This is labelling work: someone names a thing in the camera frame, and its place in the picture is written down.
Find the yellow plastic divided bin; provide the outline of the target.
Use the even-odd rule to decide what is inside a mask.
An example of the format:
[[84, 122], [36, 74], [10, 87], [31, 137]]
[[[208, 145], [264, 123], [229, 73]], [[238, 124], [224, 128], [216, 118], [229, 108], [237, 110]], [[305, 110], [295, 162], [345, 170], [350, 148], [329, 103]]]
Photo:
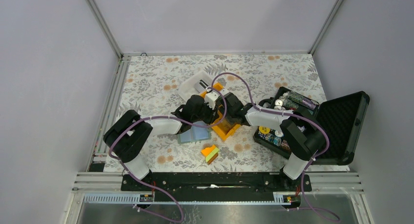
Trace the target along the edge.
[[[220, 83], [214, 84], [213, 87], [217, 89], [218, 91], [224, 90], [224, 87]], [[207, 94], [207, 91], [204, 91], [200, 93], [200, 96], [204, 98], [206, 94]], [[220, 111], [218, 112], [218, 115], [219, 115], [219, 118], [216, 121], [214, 121], [214, 123], [217, 123], [223, 117], [223, 114]], [[225, 141], [227, 138], [234, 135], [235, 131], [240, 126], [241, 125], [235, 124], [235, 123], [230, 124], [228, 120], [224, 119], [220, 124], [213, 126], [212, 130], [218, 135], [218, 137], [220, 137], [221, 140]]]

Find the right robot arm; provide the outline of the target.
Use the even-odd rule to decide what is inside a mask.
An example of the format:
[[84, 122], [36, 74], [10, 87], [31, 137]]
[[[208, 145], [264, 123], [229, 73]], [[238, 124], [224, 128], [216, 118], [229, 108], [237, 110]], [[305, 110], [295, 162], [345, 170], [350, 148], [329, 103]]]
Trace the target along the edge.
[[296, 111], [274, 110], [260, 107], [252, 103], [243, 105], [232, 93], [220, 97], [217, 106], [223, 107], [223, 116], [239, 125], [263, 126], [282, 131], [291, 154], [287, 164], [282, 168], [281, 187], [287, 191], [299, 185], [299, 177], [318, 157], [322, 147], [330, 145], [324, 129], [308, 110], [301, 107]]

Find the green card holder wallet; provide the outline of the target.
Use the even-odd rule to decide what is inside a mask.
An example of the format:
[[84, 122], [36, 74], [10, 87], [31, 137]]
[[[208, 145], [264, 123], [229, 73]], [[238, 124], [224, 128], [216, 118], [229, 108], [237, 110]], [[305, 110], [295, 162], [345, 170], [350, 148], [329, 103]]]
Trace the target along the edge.
[[203, 121], [190, 125], [190, 129], [178, 134], [178, 144], [194, 143], [211, 139], [210, 128]]

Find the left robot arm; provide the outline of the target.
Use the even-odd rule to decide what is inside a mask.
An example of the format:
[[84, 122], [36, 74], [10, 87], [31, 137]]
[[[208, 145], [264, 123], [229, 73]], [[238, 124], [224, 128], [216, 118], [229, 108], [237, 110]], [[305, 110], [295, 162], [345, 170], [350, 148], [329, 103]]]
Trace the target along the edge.
[[193, 95], [168, 116], [142, 117], [135, 110], [128, 110], [104, 134], [103, 141], [109, 147], [108, 156], [118, 160], [125, 171], [134, 176], [132, 182], [139, 190], [146, 190], [152, 178], [140, 151], [148, 138], [182, 134], [192, 126], [207, 128], [217, 118], [215, 103]]

